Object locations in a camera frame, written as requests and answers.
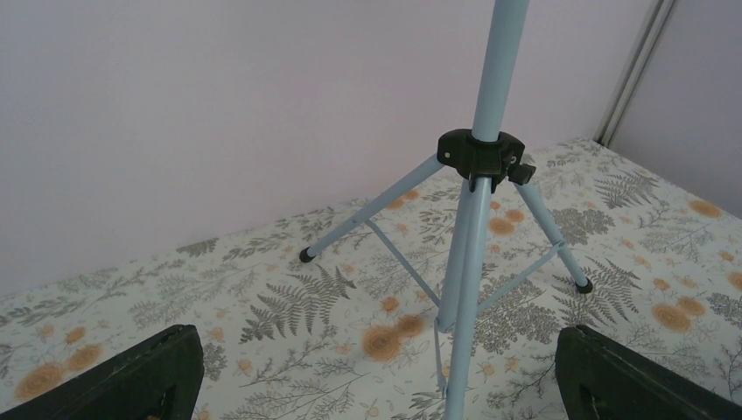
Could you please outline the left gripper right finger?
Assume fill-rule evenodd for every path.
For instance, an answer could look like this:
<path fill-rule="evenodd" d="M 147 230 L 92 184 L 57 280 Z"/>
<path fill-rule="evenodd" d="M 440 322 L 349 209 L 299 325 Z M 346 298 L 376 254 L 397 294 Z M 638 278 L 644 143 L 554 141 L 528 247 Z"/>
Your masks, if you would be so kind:
<path fill-rule="evenodd" d="M 569 419 L 740 419 L 741 407 L 586 325 L 558 335 L 555 377 Z"/>

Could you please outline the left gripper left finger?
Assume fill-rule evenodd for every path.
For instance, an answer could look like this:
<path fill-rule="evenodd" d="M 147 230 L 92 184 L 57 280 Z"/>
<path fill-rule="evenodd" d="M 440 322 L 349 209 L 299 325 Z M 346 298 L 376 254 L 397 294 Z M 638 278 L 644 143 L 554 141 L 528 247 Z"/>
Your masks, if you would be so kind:
<path fill-rule="evenodd" d="M 194 325 L 171 325 L 99 362 L 85 346 L 46 363 L 16 386 L 20 404 L 3 419 L 189 419 L 205 375 Z"/>

